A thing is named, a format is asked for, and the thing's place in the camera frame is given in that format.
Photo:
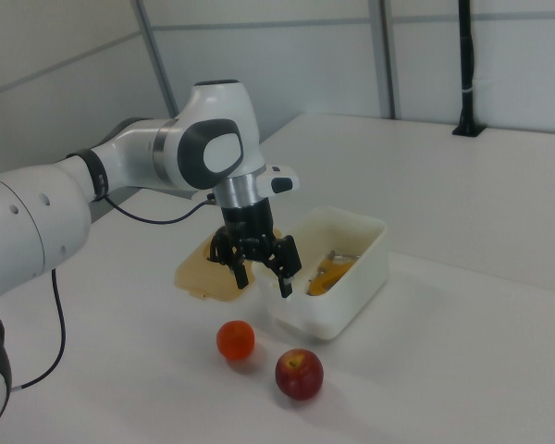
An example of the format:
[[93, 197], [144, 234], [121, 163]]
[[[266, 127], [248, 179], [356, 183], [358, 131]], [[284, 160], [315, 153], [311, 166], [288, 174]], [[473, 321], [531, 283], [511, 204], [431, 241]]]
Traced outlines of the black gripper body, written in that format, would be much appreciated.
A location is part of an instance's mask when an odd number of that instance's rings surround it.
[[229, 250], [245, 259], [269, 259], [275, 243], [274, 221], [267, 198], [241, 208], [222, 208]]

